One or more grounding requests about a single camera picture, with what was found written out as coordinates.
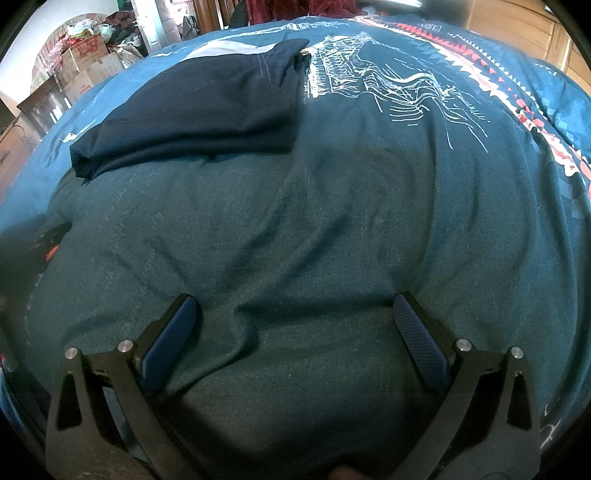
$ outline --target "bed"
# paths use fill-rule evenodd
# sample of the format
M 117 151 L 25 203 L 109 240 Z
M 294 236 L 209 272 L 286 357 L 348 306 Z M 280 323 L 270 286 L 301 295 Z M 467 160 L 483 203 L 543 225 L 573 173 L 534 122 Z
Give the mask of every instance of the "bed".
M 69 171 L 72 142 L 198 46 L 288 38 L 310 40 L 290 154 Z M 189 293 L 202 323 L 153 400 L 207 473 L 383 475 L 434 402 L 391 320 L 408 290 L 477 348 L 523 349 L 547 449 L 591 393 L 590 112 L 551 64 L 411 15 L 168 47 L 85 94 L 7 194 L 0 232 L 72 225 L 4 321 L 15 356 L 50 391 L 68 347 L 110 350 Z

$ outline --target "wooden chair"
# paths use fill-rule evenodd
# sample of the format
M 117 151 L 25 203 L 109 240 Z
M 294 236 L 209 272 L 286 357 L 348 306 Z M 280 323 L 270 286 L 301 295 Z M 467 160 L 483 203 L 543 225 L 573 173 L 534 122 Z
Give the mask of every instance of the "wooden chair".
M 64 113 L 70 108 L 66 94 L 57 84 L 54 77 L 46 80 L 37 90 L 17 105 L 31 125 L 41 137 L 45 137 L 49 129 L 57 122 L 54 110 L 58 108 Z

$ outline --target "folded clothing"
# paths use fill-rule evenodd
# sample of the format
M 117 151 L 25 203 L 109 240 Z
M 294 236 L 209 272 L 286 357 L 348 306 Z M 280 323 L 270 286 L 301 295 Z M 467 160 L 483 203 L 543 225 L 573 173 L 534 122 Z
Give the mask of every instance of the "folded clothing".
M 76 176 L 186 155 L 289 152 L 305 39 L 262 53 L 188 58 L 160 73 L 70 147 Z

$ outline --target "wooden cabinet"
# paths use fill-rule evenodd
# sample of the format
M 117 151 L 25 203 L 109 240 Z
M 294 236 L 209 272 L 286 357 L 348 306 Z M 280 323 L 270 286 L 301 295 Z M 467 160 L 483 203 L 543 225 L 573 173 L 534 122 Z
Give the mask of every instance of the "wooden cabinet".
M 13 124 L 0 135 L 0 205 L 31 156 L 33 141 L 38 138 L 33 132 L 25 136 L 25 131 L 22 126 Z
M 591 70 L 583 60 L 576 45 L 572 45 L 566 62 L 566 75 L 577 82 L 591 96 Z
M 543 1 L 473 0 L 466 28 L 557 66 L 591 95 L 591 70 Z

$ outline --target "red object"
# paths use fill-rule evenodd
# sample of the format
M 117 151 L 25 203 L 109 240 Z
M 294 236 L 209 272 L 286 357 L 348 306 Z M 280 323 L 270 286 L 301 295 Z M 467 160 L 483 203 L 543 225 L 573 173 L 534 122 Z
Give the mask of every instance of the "red object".
M 49 252 L 47 252 L 47 253 L 45 254 L 45 261 L 46 261 L 46 262 L 49 262 L 49 260 L 51 260 L 51 259 L 53 258 L 53 255 L 55 255 L 55 254 L 56 254 L 56 252 L 57 252 L 57 249 L 58 249 L 59 247 L 60 247 L 59 245 L 56 245 L 56 246 L 55 246 L 55 247 L 53 247 L 51 250 L 49 250 Z
M 293 20 L 305 15 L 330 18 L 351 18 L 362 15 L 355 0 L 246 0 L 251 25 Z

